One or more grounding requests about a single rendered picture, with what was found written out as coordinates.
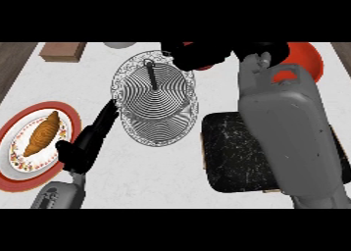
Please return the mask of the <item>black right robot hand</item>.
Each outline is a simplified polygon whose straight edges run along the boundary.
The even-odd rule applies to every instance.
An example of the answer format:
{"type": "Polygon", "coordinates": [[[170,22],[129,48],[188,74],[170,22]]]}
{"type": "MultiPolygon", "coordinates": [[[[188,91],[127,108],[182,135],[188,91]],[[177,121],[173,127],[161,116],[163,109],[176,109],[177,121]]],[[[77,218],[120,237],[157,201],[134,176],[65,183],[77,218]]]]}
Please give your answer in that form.
{"type": "Polygon", "coordinates": [[[186,72],[223,63],[231,54],[242,61],[245,56],[267,52],[270,66],[278,65],[290,55],[287,42],[195,41],[183,44],[179,41],[164,41],[161,51],[165,57],[173,58],[174,66],[186,72]]]}

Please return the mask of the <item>red round bowl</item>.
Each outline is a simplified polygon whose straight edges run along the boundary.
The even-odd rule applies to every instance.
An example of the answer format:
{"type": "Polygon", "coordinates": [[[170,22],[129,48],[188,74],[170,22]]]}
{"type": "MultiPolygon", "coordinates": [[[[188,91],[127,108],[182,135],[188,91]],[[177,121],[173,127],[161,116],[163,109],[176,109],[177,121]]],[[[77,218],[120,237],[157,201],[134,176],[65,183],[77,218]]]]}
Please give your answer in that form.
{"type": "Polygon", "coordinates": [[[309,42],[276,42],[273,49],[281,60],[279,65],[299,65],[313,81],[318,81],[322,75],[322,59],[309,42]]]}

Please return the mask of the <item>white floral-rimmed plate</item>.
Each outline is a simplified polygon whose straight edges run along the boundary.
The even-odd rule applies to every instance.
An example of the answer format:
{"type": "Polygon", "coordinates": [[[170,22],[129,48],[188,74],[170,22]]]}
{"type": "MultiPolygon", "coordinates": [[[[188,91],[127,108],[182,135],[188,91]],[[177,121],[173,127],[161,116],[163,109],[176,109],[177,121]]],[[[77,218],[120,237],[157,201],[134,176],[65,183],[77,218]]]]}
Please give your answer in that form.
{"type": "Polygon", "coordinates": [[[58,159],[58,152],[55,148],[56,141],[69,139],[71,136],[69,125],[66,121],[62,119],[62,114],[58,112],[59,129],[49,145],[29,157],[24,156],[24,151],[28,146],[29,137],[32,135],[35,127],[46,120],[46,117],[49,116],[50,113],[41,115],[38,118],[31,119],[27,122],[27,124],[16,132],[16,135],[13,136],[13,139],[10,141],[7,159],[10,167],[18,173],[34,174],[38,171],[46,170],[55,164],[58,159]]]}

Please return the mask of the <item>black speckled tray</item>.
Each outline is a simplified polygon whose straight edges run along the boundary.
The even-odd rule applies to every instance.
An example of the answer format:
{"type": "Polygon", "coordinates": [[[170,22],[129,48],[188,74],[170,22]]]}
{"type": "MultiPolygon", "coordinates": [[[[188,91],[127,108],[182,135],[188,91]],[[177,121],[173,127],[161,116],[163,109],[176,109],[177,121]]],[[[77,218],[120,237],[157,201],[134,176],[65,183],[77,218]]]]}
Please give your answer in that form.
{"type": "Polygon", "coordinates": [[[211,113],[201,120],[204,170],[222,193],[279,188],[259,143],[238,112],[211,113]]]}

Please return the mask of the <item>red round placemat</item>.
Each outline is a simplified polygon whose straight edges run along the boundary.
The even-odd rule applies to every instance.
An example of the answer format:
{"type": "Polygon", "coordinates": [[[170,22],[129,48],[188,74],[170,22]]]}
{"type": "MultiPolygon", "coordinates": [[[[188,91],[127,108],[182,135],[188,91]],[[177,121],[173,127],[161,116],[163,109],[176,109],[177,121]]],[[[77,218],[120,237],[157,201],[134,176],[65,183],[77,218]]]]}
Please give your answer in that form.
{"type": "Polygon", "coordinates": [[[22,192],[43,185],[62,171],[63,164],[58,161],[43,171],[34,174],[18,173],[10,167],[7,155],[9,146],[16,132],[31,119],[56,110],[62,114],[71,130],[68,142],[74,142],[81,132],[81,121],[74,108],[56,101],[41,102],[24,109],[0,127],[0,190],[7,192],[22,192]]]}

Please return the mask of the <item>brown wooden block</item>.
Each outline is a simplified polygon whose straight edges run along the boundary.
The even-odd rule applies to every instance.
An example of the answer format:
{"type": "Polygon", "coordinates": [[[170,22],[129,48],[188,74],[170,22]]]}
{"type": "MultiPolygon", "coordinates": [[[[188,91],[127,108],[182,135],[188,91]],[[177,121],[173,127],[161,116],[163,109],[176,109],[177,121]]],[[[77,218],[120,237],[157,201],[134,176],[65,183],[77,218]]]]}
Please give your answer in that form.
{"type": "Polygon", "coordinates": [[[86,42],[46,42],[38,55],[46,62],[77,63],[81,58],[86,42]]]}

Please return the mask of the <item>grey round bowl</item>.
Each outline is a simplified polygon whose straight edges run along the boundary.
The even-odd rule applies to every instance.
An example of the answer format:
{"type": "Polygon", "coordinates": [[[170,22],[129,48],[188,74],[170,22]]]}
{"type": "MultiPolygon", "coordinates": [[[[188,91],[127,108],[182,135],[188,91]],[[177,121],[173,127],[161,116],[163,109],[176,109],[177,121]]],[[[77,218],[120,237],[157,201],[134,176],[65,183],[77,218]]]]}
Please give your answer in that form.
{"type": "Polygon", "coordinates": [[[112,49],[123,49],[130,47],[136,42],[103,42],[103,45],[112,49]]]}

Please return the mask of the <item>brown croissant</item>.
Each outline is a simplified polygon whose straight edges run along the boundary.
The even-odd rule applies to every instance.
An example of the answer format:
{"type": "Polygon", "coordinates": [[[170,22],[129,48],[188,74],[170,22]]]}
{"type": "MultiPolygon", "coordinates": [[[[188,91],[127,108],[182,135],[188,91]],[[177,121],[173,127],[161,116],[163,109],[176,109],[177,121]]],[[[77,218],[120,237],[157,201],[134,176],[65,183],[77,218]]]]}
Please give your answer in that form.
{"type": "Polygon", "coordinates": [[[46,120],[35,127],[35,130],[29,137],[29,143],[24,151],[25,157],[29,157],[49,145],[58,132],[58,129],[59,129],[59,117],[58,117],[58,112],[53,111],[46,117],[46,120]]]}

